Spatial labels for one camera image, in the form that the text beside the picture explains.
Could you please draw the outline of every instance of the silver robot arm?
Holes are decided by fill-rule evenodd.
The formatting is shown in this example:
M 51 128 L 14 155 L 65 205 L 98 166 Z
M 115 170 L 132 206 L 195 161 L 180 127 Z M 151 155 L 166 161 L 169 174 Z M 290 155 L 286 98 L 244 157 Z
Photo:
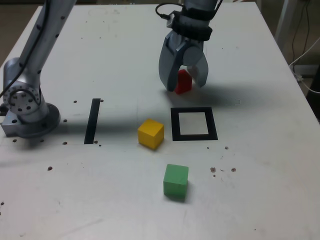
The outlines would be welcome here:
M 2 94 L 9 111 L 2 128 L 7 137 L 39 137 L 59 124 L 59 110 L 46 103 L 40 76 L 75 3 L 76 0 L 46 0 L 21 56 L 4 65 Z
M 181 12 L 170 15 L 156 13 L 167 20 L 172 31 L 165 37 L 159 60 L 159 75 L 165 88 L 172 92 L 178 81 L 180 67 L 187 66 L 195 83 L 202 87 L 208 77 L 208 63 L 203 53 L 204 41 L 210 39 L 210 21 L 217 13 L 222 0 L 185 0 Z

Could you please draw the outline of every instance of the block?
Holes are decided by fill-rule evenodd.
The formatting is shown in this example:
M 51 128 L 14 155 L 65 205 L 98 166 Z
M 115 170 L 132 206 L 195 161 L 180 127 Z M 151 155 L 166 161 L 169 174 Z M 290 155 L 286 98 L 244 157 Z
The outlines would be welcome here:
M 140 144 L 153 150 L 162 143 L 165 137 L 165 126 L 152 119 L 147 119 L 138 128 L 138 141 Z
M 187 166 L 168 164 L 163 179 L 163 193 L 168 197 L 185 199 L 188 187 Z
M 192 77 L 190 74 L 182 69 L 178 72 L 178 81 L 175 88 L 176 94 L 183 94 L 185 92 L 188 92 L 192 89 Z

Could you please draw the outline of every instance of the floor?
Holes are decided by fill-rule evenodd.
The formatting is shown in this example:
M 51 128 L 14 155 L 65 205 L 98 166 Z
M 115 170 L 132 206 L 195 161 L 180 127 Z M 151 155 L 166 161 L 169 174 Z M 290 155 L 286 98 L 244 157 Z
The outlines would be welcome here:
M 272 34 L 276 32 L 278 19 L 281 14 L 281 9 L 284 0 L 262 0 L 262 15 Z M 98 0 L 97 4 L 157 4 L 161 2 L 167 2 L 165 0 Z M 170 2 L 179 2 L 179 0 L 171 0 Z M 298 25 L 299 17 L 301 14 L 301 8 L 303 2 L 299 2 L 296 8 L 295 18 L 292 22 L 291 31 L 288 37 L 288 41 L 283 51 L 284 57 L 288 63 L 292 62 L 292 39 L 295 34 L 296 27 Z M 11 49 L 15 45 L 22 31 L 25 29 L 30 18 L 34 14 L 38 5 L 5 5 L 0 4 L 0 65 L 6 60 Z M 311 0 L 309 6 L 310 17 L 310 35 L 308 39 L 307 47 L 313 44 L 313 42 L 319 37 L 320 26 L 320 1 Z M 307 35 L 307 19 L 303 18 L 301 22 L 301 30 L 296 36 L 295 51 L 296 56 L 299 56 L 304 48 L 306 35 Z M 300 64 L 319 64 L 320 59 L 320 44 L 316 45 L 310 53 L 303 59 Z

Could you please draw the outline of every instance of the table surface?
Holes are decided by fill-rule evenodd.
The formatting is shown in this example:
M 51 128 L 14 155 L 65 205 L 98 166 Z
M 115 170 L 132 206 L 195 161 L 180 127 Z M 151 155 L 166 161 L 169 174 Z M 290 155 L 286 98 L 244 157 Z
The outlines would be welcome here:
M 44 142 L 0 131 L 1 240 L 320 238 L 318 121 L 254 3 L 222 4 L 210 26 L 207 84 L 176 95 L 155 5 L 74 7 L 41 74 L 59 127 Z M 84 144 L 93 98 L 98 144 Z M 172 141 L 172 107 L 212 107 L 218 140 Z M 147 118 L 165 127 L 156 151 L 138 144 Z M 189 167 L 185 202 L 163 195 L 167 164 Z

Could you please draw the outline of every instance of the black square frame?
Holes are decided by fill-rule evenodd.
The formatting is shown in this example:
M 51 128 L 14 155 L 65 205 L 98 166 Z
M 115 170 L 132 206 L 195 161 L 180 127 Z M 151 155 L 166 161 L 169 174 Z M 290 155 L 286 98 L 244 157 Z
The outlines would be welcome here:
M 182 134 L 180 132 L 179 113 L 204 113 L 208 134 Z M 207 141 L 218 140 L 214 115 L 211 107 L 172 107 L 172 141 Z

